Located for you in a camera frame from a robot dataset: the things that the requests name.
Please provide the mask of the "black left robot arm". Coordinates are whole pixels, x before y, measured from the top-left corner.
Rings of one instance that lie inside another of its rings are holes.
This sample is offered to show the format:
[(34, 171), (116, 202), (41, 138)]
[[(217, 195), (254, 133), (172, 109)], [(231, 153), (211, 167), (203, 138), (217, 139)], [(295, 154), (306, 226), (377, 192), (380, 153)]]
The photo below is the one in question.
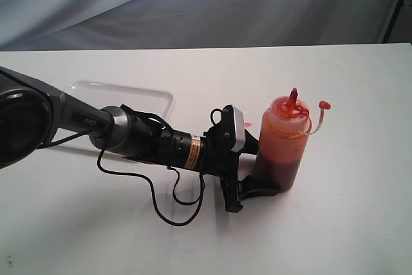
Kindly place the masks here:
[(35, 150), (57, 145), (59, 129), (73, 138), (88, 136), (99, 150), (128, 160), (186, 169), (216, 176), (228, 212), (242, 201), (274, 196), (278, 185), (238, 177), (241, 154), (256, 155), (258, 141), (245, 129), (241, 112), (232, 105), (202, 136), (173, 129), (162, 117), (125, 105), (94, 108), (53, 86), (1, 68), (1, 166), (10, 166)]

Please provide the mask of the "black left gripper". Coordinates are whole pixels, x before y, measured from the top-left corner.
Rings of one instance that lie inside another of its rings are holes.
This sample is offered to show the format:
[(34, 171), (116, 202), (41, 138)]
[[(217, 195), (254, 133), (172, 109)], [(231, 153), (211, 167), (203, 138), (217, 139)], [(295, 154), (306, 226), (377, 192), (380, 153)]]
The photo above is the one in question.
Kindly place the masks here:
[(240, 153), (257, 155), (259, 141), (248, 130), (245, 130), (245, 144), (239, 153), (231, 151), (234, 140), (233, 105), (226, 105), (220, 111), (220, 121), (213, 124), (205, 132), (206, 153), (203, 161), (204, 172), (217, 176), (223, 194), (225, 210), (238, 213), (243, 206), (240, 201), (260, 196), (275, 196), (280, 193), (277, 184), (255, 178), (252, 175), (238, 180)]

